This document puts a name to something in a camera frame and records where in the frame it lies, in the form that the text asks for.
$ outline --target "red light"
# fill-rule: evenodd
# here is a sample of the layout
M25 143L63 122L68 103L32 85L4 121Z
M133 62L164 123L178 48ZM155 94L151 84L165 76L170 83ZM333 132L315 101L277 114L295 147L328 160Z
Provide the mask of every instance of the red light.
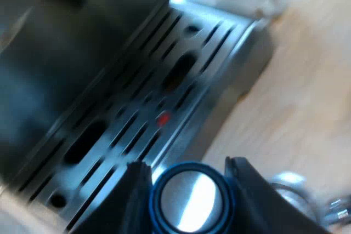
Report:
M159 127L163 127L171 119L171 114L167 111L161 113L157 119L156 123Z

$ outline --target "wooden countertop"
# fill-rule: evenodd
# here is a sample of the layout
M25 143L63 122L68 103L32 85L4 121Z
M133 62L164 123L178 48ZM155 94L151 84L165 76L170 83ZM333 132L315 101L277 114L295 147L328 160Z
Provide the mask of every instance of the wooden countertop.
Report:
M351 0L291 0L275 54L203 161L244 156L265 177L304 175L324 203L351 194ZM340 233L351 233L351 227Z

